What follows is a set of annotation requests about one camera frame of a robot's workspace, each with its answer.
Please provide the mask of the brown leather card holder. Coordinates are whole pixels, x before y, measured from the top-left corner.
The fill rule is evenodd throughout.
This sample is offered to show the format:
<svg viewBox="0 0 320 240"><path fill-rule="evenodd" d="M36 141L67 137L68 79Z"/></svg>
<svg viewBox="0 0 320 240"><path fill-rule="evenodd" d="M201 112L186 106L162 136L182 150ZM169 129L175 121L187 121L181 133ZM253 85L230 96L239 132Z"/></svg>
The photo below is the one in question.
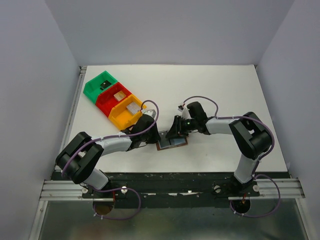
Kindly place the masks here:
<svg viewBox="0 0 320 240"><path fill-rule="evenodd" d="M178 147L186 146L188 144L186 137L167 139L166 138L167 133L168 133L167 130L158 132L160 136L160 140L156 143L156 148L158 151L178 148Z"/></svg>

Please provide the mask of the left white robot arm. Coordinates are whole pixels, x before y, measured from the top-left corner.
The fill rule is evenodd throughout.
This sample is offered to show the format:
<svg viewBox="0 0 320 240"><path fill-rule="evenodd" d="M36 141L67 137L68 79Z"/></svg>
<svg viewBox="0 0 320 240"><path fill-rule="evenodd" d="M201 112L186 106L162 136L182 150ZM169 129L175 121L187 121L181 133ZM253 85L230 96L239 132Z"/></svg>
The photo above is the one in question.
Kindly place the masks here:
<svg viewBox="0 0 320 240"><path fill-rule="evenodd" d="M93 138L86 132L79 132L59 153L55 164L62 170L61 176L75 184L86 184L101 198L111 191L109 178L96 168L102 156L128 152L140 147L141 143L156 144L160 140L155 119L143 114L136 124L116 135Z"/></svg>

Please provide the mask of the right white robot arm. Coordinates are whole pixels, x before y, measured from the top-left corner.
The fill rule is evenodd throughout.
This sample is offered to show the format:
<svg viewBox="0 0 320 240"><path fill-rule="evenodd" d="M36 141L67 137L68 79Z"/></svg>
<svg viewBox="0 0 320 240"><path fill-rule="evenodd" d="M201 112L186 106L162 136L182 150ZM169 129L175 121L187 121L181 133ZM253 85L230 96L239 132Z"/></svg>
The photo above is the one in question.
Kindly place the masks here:
<svg viewBox="0 0 320 240"><path fill-rule="evenodd" d="M192 131L204 135L232 135L241 156L233 173L235 180L230 183L230 191L236 196L243 195L248 190L248 183L254 179L259 162L274 148L273 133L254 112L240 116L208 117L197 101L188 104L186 109L190 118L176 115L165 138L185 138Z"/></svg>

